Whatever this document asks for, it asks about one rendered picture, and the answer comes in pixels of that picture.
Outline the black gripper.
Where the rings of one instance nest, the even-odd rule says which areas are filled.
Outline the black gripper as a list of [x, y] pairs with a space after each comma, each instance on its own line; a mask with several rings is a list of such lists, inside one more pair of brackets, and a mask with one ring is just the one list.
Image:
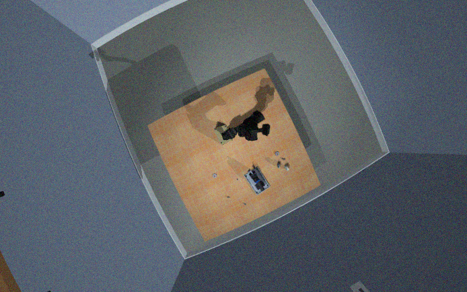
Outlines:
[[268, 136], [270, 131], [270, 124], [263, 124], [262, 128], [258, 128], [258, 124], [256, 122], [248, 122], [247, 125], [239, 126], [238, 127], [238, 135], [239, 137], [250, 137], [252, 138], [251, 134], [261, 133], [263, 135]]

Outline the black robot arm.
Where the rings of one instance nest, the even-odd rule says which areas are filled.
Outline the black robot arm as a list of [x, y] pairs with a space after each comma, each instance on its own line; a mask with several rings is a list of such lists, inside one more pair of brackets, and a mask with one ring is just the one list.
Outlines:
[[[253, 114], [251, 114], [251, 116], [243, 120], [242, 124], [238, 125], [237, 127], [229, 128], [224, 133], [222, 133], [223, 140], [229, 140], [229, 139], [235, 138], [235, 136], [238, 133], [239, 126], [247, 125], [247, 123], [250, 121], [256, 122], [256, 124], [258, 124], [259, 122], [262, 122], [262, 120], [264, 120], [264, 116], [262, 115], [262, 113], [259, 111], [255, 111]], [[251, 135], [252, 135], [252, 138], [245, 137], [245, 139], [248, 141], [258, 140], [257, 134], [251, 134]]]

